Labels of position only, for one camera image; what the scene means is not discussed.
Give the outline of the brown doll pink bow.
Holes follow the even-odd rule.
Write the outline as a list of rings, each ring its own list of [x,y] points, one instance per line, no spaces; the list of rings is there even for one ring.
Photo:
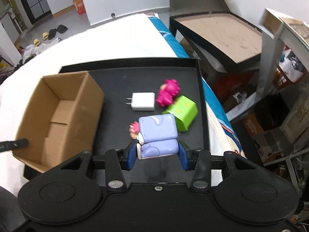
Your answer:
[[[138,122],[133,122],[130,124],[129,134],[132,139],[137,139],[138,134],[139,134],[139,123]]]

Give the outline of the lavender sofa toy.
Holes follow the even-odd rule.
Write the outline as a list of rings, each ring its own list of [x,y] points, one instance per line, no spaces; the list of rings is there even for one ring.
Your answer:
[[[144,116],[139,118],[138,123],[138,159],[167,157],[179,152],[178,131],[174,115]]]

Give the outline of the green cube toy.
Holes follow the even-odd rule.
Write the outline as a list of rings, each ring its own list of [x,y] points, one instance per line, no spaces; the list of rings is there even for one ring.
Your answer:
[[[179,132],[188,131],[193,120],[198,113],[197,105],[184,95],[177,97],[162,114],[172,114],[175,117],[177,130]]]

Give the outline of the brown cardboard box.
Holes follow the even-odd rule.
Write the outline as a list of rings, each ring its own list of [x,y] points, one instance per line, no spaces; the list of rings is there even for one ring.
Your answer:
[[[104,92],[87,71],[42,77],[16,136],[29,145],[14,150],[13,156],[44,173],[91,151],[103,103]]]

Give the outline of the white power adapter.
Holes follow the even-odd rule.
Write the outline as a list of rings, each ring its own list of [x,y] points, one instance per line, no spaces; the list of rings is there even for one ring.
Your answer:
[[[154,111],[155,110],[155,93],[154,92],[135,92],[131,98],[127,98],[133,111]]]

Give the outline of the pink toy figure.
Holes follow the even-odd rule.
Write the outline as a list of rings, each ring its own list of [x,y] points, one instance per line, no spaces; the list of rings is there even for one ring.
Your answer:
[[[181,87],[176,79],[165,80],[161,85],[155,102],[160,107],[167,107],[173,104],[174,99],[179,95]]]

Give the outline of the black tray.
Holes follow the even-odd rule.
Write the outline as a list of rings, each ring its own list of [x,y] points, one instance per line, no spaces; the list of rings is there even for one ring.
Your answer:
[[[178,139],[197,152],[209,149],[206,103],[201,69],[196,60],[183,58],[137,58],[106,60],[62,67],[60,73],[88,71],[105,98],[96,135],[93,153],[103,155],[113,148],[125,148],[131,138],[129,123],[141,116],[161,114],[164,108],[155,104],[154,111],[134,111],[128,102],[132,93],[159,92],[166,79],[176,79],[184,95],[197,106],[197,116],[188,128],[180,132]]]

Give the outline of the black side table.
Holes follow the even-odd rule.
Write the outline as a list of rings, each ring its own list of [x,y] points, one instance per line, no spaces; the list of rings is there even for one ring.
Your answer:
[[[260,62],[262,32],[233,13],[202,13],[170,18],[170,26],[216,58],[227,71]]]

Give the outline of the black slipper pair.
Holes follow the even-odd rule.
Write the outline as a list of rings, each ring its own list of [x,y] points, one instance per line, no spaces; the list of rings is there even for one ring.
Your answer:
[[[68,28],[65,25],[59,25],[57,28],[51,29],[48,32],[48,39],[53,39],[57,33],[63,34],[68,30]]]

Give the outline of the red plastic basket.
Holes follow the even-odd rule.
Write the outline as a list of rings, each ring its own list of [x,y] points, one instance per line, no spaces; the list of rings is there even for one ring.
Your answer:
[[[297,78],[297,80],[293,82],[290,80],[286,72],[283,71],[283,69],[278,65],[272,84],[274,85],[275,89],[281,90],[281,89],[286,88],[289,85],[296,85],[298,82],[301,81],[301,79],[306,75],[306,73],[307,73],[307,70],[305,69],[301,73],[301,75]]]

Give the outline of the orange box on floor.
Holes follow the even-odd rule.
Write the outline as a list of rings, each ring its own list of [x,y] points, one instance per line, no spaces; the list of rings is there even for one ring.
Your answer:
[[[83,0],[73,0],[73,5],[79,15],[86,13]]]

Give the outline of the grey white desk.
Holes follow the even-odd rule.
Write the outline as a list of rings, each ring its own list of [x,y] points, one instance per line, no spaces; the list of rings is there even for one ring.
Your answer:
[[[274,87],[272,81],[285,46],[302,63],[304,68],[300,73],[305,69],[308,72],[308,24],[276,10],[265,9],[259,26],[262,30],[262,53],[256,93],[263,98]]]

